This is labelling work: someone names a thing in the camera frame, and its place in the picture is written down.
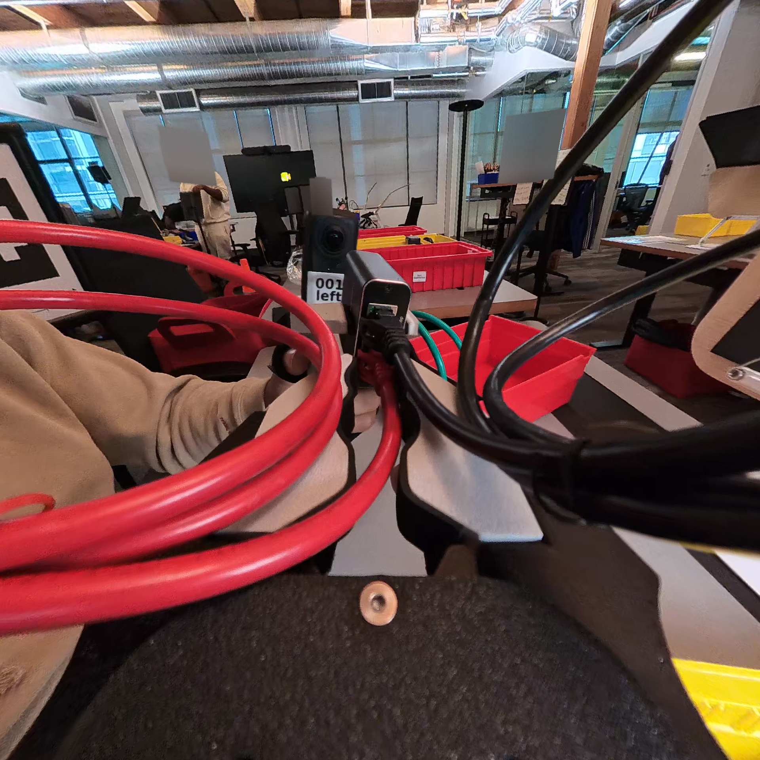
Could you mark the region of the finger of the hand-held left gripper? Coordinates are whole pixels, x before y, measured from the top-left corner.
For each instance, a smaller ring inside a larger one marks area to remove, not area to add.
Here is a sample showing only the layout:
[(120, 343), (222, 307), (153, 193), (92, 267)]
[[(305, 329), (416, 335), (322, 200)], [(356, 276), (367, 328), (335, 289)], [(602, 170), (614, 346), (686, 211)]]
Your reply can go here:
[[(339, 303), (322, 302), (309, 305), (336, 335), (348, 335), (349, 328), (345, 308)], [(312, 331), (302, 320), (276, 302), (270, 303), (270, 320), (299, 333), (311, 334)]]

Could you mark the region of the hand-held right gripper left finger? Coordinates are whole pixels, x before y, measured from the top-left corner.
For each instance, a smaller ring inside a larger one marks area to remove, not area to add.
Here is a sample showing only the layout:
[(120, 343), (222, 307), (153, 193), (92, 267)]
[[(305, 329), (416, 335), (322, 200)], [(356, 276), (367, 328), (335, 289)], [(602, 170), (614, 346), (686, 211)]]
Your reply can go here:
[[(289, 416), (304, 402), (314, 385), (314, 380), (301, 380), (275, 399), (262, 414), (255, 438)], [(264, 507), (226, 527), (226, 534), (269, 534), (280, 530), (336, 498), (349, 486), (355, 473), (350, 433), (340, 423), (324, 451), (299, 480)]]

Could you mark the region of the red box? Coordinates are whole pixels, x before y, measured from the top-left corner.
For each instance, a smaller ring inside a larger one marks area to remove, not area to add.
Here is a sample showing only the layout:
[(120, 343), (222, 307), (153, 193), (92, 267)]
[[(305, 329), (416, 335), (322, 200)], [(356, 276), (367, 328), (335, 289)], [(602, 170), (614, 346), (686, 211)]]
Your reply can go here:
[(692, 356), (696, 327), (674, 319), (640, 318), (624, 365), (667, 394), (685, 400), (727, 394), (728, 385), (700, 370)]

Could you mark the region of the person's left forearm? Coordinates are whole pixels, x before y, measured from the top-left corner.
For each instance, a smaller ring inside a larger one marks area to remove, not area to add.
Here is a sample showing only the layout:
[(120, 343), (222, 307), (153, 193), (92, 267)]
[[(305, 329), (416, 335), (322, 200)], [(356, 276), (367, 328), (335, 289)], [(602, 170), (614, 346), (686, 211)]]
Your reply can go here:
[(272, 381), (152, 372), (35, 315), (2, 312), (2, 500), (40, 495), (61, 508), (114, 494), (113, 467), (188, 470), (265, 410)]

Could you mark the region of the grey ethernet adapter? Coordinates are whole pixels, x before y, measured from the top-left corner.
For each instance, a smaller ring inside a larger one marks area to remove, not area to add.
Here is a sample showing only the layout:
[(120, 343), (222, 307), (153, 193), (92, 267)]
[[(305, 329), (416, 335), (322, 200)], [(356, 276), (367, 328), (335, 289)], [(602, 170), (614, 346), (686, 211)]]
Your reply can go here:
[(342, 303), (347, 320), (347, 352), (362, 349), (364, 322), (392, 318), (404, 328), (411, 300), (410, 285), (378, 252), (347, 253)]

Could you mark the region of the yellow plastic bin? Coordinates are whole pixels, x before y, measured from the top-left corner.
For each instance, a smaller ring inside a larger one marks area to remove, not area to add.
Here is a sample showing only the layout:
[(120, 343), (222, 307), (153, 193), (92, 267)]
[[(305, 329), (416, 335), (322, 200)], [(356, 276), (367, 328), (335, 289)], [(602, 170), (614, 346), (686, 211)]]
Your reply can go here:
[[(758, 622), (757, 584), (748, 584), (717, 553), (688, 549), (690, 556)], [(673, 666), (703, 724), (726, 758), (759, 758), (758, 667), (713, 656), (673, 658)]]

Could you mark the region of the yellow tote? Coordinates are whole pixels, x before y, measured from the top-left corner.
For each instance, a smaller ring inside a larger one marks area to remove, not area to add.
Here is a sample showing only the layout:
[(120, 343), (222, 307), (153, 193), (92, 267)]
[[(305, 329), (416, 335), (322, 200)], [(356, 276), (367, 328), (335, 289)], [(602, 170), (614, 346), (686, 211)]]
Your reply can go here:
[(357, 242), (358, 250), (390, 249), (402, 246), (436, 245), (457, 242), (448, 236), (435, 233), (419, 235), (393, 235), (360, 238)]

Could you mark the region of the silver air duct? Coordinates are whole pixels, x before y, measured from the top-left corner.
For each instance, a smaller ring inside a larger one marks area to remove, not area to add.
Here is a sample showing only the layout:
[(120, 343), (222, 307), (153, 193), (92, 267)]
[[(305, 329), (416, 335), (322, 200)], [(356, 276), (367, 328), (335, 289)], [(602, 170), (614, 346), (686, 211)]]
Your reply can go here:
[(183, 93), (191, 110), (453, 100), (499, 31), (420, 13), (3, 32), (2, 69), (24, 96), (137, 94), (144, 113)]

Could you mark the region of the black tv screen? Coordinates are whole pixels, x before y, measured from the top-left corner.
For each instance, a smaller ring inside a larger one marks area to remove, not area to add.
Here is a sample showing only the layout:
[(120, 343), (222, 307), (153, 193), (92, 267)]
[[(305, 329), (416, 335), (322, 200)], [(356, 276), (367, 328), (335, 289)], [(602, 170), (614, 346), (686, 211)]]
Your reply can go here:
[(227, 185), (237, 214), (254, 214), (264, 205), (290, 214), (286, 190), (309, 185), (316, 176), (312, 150), (262, 146), (224, 155)]

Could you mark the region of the black floor lamp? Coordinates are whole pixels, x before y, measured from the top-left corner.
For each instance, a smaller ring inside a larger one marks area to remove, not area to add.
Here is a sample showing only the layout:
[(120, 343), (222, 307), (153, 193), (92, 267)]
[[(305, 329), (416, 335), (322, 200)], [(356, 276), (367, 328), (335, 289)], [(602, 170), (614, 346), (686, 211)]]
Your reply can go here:
[(484, 101), (480, 99), (467, 98), (452, 102), (448, 110), (453, 114), (459, 114), (460, 119), (460, 149), (458, 161), (458, 186), (457, 186), (457, 206), (455, 217), (455, 239), (461, 240), (462, 234), (462, 216), (464, 205), (464, 180), (466, 175), (467, 163), (467, 139), (470, 113), (483, 108)]

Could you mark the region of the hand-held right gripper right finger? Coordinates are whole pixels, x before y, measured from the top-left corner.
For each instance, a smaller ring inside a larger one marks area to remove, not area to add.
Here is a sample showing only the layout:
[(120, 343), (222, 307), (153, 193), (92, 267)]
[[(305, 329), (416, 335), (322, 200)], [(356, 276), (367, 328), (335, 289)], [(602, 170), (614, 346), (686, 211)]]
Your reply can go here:
[(535, 543), (543, 531), (521, 486), (438, 430), (395, 381), (404, 444), (396, 518), (411, 543)]

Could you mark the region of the black board with wooden edge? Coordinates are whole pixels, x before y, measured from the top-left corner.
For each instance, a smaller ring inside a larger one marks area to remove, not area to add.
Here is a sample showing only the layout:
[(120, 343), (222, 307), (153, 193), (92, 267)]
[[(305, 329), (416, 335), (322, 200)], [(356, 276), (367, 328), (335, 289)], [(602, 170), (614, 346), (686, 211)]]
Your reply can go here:
[(708, 212), (757, 217), (759, 106), (709, 116), (699, 128), (715, 167), (708, 181)]

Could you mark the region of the black board on white stand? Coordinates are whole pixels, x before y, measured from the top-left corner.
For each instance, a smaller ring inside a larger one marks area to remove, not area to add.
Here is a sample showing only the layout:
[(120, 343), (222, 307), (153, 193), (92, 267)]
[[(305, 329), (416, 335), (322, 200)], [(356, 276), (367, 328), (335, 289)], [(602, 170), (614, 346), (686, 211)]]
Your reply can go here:
[(759, 399), (758, 256), (697, 325), (692, 356), (705, 374)]

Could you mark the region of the large red tote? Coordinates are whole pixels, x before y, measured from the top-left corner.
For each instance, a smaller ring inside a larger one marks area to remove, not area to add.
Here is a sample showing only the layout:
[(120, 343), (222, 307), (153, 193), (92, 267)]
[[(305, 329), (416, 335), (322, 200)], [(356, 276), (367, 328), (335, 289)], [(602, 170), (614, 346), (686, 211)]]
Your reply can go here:
[(377, 252), (413, 293), (480, 287), (489, 251), (463, 242), (380, 245), (360, 240), (360, 251)]

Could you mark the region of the small yellow bin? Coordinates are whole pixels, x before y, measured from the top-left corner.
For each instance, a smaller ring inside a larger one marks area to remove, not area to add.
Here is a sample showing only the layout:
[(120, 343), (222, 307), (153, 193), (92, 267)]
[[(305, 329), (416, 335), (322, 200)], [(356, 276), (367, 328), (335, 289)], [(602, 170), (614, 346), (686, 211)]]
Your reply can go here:
[(725, 236), (742, 236), (758, 223), (758, 215), (729, 215), (714, 217), (709, 213), (683, 214), (676, 219), (674, 235), (703, 240)]

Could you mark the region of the wooden desk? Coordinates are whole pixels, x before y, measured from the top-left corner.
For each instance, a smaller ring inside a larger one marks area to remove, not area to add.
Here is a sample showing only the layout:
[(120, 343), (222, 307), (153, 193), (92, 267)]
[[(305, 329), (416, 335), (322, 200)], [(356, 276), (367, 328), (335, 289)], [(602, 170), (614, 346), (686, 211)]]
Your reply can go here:
[[(618, 265), (641, 271), (647, 277), (673, 266), (677, 261), (687, 260), (699, 252), (735, 239), (736, 236), (698, 239), (689, 236), (634, 235), (609, 237), (601, 241), (601, 246), (618, 249), (620, 251)], [(690, 283), (707, 287), (710, 290), (710, 295), (692, 320), (693, 325), (696, 325), (707, 314), (717, 299), (736, 280), (739, 272), (753, 260), (756, 252), (758, 249), (746, 252), (733, 261), (698, 274), (689, 280)], [(597, 350), (628, 349), (634, 337), (635, 323), (650, 316), (655, 298), (656, 296), (651, 294), (635, 302), (625, 332), (620, 340), (599, 341), (593, 343), (593, 347)]]

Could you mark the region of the red plastic bin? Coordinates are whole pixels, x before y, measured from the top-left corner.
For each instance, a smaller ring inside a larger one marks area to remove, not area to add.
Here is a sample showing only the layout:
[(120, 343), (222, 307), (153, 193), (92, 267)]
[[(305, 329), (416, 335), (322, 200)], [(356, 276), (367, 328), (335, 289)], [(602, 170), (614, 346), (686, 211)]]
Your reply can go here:
[[(539, 332), (537, 328), (523, 322), (495, 315), (489, 317), (483, 328), (477, 352), (478, 397), (481, 397), (483, 385), (496, 365)], [(438, 371), (423, 337), (413, 337), (410, 342), (417, 360), (429, 367), (429, 370), (421, 372), (426, 385), (434, 394), (440, 396), (442, 404), (450, 411), (456, 412), (455, 385), (458, 380), (459, 350), (445, 331), (432, 331), (431, 336), (442, 355), (446, 381), (442, 378), (432, 378)], [(529, 423), (553, 413), (571, 400), (575, 387), (594, 353), (593, 347), (574, 340), (558, 340), (511, 375), (502, 389), (505, 404)]]

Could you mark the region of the red plastic container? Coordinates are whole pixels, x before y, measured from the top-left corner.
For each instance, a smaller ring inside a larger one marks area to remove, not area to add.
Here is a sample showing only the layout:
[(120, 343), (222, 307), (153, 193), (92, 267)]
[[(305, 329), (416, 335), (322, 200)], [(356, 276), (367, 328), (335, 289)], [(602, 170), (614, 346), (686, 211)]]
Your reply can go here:
[(190, 318), (160, 318), (148, 335), (160, 371), (233, 382), (245, 378), (260, 351), (276, 343), (252, 332)]

